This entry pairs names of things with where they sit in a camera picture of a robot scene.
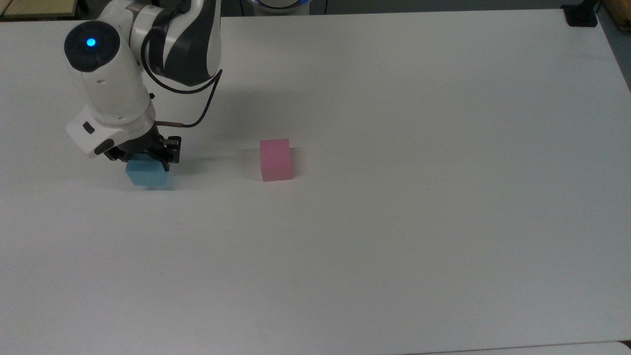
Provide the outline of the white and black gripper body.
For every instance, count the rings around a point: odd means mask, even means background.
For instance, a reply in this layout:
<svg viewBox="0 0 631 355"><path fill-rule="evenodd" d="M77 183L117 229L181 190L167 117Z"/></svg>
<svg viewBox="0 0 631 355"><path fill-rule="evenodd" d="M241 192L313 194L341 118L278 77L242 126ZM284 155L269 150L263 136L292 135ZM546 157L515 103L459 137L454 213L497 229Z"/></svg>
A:
<svg viewBox="0 0 631 355"><path fill-rule="evenodd" d="M89 157L93 158L117 148L124 154L162 151L164 145L155 127L155 108L149 104L138 117L114 115L102 123L99 112L86 104L66 125L66 133Z"/></svg>

